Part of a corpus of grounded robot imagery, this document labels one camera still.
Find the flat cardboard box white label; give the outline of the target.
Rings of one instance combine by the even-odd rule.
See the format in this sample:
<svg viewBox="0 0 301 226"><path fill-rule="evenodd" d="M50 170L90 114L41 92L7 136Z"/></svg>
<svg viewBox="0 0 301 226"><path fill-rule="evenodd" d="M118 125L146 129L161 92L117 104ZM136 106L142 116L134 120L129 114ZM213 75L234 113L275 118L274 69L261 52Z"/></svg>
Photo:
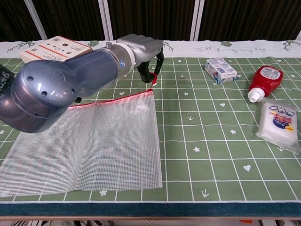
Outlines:
<svg viewBox="0 0 301 226"><path fill-rule="evenodd" d="M62 36L55 36L35 44L28 49L19 52L23 62L36 60L55 60L64 62L67 59L83 55L92 51L88 45L73 41Z"/></svg>

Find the red bottle white cap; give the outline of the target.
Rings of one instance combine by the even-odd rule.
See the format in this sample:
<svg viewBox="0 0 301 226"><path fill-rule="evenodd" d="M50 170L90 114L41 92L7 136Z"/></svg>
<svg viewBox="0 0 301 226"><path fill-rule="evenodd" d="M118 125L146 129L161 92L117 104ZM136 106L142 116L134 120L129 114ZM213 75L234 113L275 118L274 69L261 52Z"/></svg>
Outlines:
<svg viewBox="0 0 301 226"><path fill-rule="evenodd" d="M284 73L269 65L260 67L253 76L249 86L248 98L251 103L268 97L281 83Z"/></svg>

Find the white sponge pack in plastic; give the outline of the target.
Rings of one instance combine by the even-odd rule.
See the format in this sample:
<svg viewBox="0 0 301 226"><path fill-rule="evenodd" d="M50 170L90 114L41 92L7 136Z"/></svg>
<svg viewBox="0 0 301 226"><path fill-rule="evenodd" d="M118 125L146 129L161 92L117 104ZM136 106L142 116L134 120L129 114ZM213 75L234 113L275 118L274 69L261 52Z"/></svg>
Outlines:
<svg viewBox="0 0 301 226"><path fill-rule="evenodd" d="M301 154L297 108L266 97L261 102L260 123L255 135L296 155Z"/></svg>

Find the green checked tablecloth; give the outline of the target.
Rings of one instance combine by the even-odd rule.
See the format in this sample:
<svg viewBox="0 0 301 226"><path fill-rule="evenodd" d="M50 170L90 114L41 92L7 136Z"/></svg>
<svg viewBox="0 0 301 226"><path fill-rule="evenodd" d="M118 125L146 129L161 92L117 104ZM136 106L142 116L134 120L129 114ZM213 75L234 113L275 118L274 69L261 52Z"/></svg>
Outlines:
<svg viewBox="0 0 301 226"><path fill-rule="evenodd" d="M301 218L301 155L255 135L261 105L247 98L258 68L283 71L270 98L298 109L301 141L301 40L164 45L153 87L162 188L0 198L0 218ZM223 58L236 80L216 84L205 70L211 58Z"/></svg>

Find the small white blue soap box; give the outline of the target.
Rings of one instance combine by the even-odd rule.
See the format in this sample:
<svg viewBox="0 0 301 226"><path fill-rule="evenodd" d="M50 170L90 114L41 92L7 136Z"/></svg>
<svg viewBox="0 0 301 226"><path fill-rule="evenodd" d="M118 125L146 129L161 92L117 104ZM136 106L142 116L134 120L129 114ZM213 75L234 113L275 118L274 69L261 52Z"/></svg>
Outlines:
<svg viewBox="0 0 301 226"><path fill-rule="evenodd" d="M233 82L237 78L237 71L223 58L207 59L205 70L213 78L216 84Z"/></svg>

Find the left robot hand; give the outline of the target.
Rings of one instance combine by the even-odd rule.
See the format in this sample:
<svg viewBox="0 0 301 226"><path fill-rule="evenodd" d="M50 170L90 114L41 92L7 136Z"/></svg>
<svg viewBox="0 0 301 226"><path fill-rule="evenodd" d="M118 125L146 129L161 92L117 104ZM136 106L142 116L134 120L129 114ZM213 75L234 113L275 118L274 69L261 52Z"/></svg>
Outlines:
<svg viewBox="0 0 301 226"><path fill-rule="evenodd" d="M141 76L145 83L153 82L159 74L164 62L163 41L146 37L144 35L129 34L116 40L118 44L129 47L134 55L134 68ZM154 72L149 71L149 63L153 58L157 58Z"/></svg>

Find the clear mesh zipper pouch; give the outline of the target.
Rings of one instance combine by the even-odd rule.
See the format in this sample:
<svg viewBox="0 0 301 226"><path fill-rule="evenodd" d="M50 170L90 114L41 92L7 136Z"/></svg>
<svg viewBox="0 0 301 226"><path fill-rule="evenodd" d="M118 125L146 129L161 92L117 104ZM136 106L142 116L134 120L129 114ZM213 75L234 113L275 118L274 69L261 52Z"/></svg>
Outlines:
<svg viewBox="0 0 301 226"><path fill-rule="evenodd" d="M0 197L162 187L154 94L71 106L21 132L0 165Z"/></svg>

